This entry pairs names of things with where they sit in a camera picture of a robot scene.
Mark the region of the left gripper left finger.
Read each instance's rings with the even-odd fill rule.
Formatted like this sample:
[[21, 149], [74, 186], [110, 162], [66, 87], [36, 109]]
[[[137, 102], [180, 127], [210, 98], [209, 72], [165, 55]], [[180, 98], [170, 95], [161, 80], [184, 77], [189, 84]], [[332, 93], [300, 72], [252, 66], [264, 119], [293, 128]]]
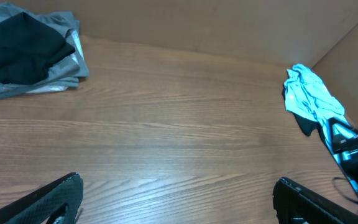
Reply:
[[83, 179], [69, 173], [0, 208], [1, 224], [74, 224], [83, 200]]

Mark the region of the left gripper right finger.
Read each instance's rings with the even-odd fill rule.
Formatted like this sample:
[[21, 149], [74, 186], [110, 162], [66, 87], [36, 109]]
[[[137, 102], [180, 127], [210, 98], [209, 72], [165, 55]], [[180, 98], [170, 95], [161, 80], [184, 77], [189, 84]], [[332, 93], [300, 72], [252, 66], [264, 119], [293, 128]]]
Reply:
[[279, 224], [358, 224], [358, 215], [287, 177], [276, 182], [272, 195]]

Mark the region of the black t-shirt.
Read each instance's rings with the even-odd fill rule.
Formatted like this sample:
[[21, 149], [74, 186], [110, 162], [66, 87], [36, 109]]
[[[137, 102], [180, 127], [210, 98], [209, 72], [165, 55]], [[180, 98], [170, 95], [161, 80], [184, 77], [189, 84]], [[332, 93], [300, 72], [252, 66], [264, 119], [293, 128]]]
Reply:
[[33, 85], [75, 53], [55, 29], [21, 12], [0, 22], [0, 83]]

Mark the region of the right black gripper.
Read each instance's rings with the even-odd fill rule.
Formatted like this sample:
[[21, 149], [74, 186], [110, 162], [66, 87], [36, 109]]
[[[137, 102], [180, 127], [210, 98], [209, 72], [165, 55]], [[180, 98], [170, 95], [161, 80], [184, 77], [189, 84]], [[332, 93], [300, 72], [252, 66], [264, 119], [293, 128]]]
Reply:
[[328, 124], [333, 153], [340, 153], [343, 171], [358, 183], [358, 129], [337, 118], [329, 118]]

